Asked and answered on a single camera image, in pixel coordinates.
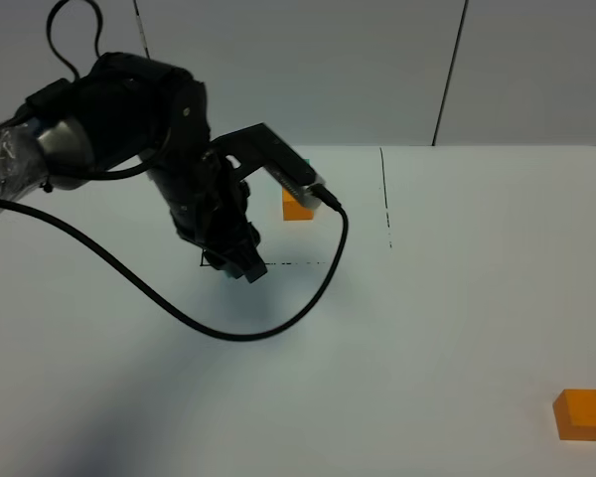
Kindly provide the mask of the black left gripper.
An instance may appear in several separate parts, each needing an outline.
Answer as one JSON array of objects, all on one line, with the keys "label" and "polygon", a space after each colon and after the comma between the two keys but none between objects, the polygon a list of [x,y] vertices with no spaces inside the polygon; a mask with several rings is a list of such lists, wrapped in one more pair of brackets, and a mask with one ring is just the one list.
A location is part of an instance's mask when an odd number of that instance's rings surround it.
[{"label": "black left gripper", "polygon": [[249,189],[212,143],[152,157],[149,178],[165,200],[179,237],[203,251],[204,261],[236,277],[232,263],[253,283],[267,273],[260,235],[246,216]]}]

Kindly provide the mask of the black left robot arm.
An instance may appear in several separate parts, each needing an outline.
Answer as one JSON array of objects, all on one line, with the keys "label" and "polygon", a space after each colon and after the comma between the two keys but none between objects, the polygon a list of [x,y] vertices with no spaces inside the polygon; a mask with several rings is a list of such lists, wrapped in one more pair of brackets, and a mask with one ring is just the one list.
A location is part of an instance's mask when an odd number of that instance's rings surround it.
[{"label": "black left robot arm", "polygon": [[131,176],[155,183],[179,237],[235,278],[266,272],[246,217],[248,188],[212,145],[205,86],[184,69],[110,53],[82,79],[59,79],[0,124],[0,199],[49,181],[62,190]]}]

